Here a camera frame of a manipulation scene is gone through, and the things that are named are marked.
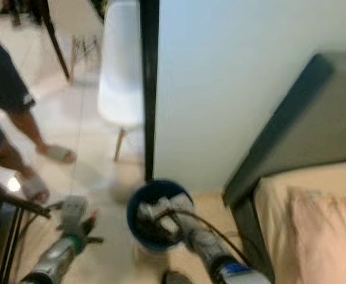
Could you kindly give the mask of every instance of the pillow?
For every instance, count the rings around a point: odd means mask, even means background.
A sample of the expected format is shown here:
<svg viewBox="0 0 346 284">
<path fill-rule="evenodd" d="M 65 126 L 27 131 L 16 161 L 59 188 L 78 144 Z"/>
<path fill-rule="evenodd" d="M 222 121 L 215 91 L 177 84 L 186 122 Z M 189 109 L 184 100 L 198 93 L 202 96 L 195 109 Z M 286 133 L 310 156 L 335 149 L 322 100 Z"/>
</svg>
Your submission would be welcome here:
<svg viewBox="0 0 346 284">
<path fill-rule="evenodd" d="M 346 284 L 346 197 L 290 191 L 296 284 Z"/>
</svg>

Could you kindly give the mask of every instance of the mattress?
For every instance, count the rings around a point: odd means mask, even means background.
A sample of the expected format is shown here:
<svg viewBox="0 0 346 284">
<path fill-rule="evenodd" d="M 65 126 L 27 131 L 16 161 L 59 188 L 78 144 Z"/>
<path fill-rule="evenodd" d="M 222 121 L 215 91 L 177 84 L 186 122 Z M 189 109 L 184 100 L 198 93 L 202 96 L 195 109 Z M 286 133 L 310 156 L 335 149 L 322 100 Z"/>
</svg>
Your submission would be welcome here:
<svg viewBox="0 0 346 284">
<path fill-rule="evenodd" d="M 294 244 L 288 215 L 288 189 L 317 190 L 346 196 L 346 162 L 311 167 L 261 178 L 255 207 L 276 283 L 290 283 L 295 273 Z"/>
</svg>

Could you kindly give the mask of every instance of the white wall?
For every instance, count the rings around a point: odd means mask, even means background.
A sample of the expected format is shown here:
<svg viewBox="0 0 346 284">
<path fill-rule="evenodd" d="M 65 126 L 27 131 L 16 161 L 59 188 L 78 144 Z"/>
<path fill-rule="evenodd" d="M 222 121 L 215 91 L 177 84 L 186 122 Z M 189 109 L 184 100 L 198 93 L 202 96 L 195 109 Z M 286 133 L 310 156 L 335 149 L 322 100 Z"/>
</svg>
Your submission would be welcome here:
<svg viewBox="0 0 346 284">
<path fill-rule="evenodd" d="M 219 190 L 307 61 L 346 50 L 346 0 L 161 0 L 155 178 Z"/>
</svg>

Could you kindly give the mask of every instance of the blue bucket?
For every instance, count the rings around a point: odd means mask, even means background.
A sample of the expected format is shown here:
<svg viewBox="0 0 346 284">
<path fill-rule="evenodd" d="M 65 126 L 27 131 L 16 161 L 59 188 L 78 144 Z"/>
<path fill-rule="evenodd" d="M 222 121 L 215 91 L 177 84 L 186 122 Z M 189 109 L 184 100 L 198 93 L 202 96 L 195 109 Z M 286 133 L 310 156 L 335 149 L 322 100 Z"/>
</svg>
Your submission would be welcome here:
<svg viewBox="0 0 346 284">
<path fill-rule="evenodd" d="M 182 240 L 157 240 L 140 230 L 137 227 L 137 210 L 139 209 L 140 203 L 146 202 L 149 204 L 156 204 L 157 201 L 162 197 L 171 199 L 181 193 L 186 194 L 193 203 L 191 196 L 182 186 L 168 180 L 155 180 L 151 183 L 148 183 L 147 185 L 141 187 L 132 196 L 127 206 L 128 226 L 134 237 L 146 249 L 150 251 L 163 252 L 169 247 L 178 244 Z"/>
</svg>

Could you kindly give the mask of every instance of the bed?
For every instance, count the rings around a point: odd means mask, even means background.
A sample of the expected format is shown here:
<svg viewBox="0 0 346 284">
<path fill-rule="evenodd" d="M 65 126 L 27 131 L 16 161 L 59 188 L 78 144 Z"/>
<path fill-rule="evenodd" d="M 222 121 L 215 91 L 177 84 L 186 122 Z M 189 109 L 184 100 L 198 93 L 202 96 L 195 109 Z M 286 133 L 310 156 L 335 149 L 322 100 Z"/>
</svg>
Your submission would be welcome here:
<svg viewBox="0 0 346 284">
<path fill-rule="evenodd" d="M 292 188 L 346 195 L 346 53 L 310 59 L 226 185 L 245 252 L 272 283 L 291 274 Z"/>
</svg>

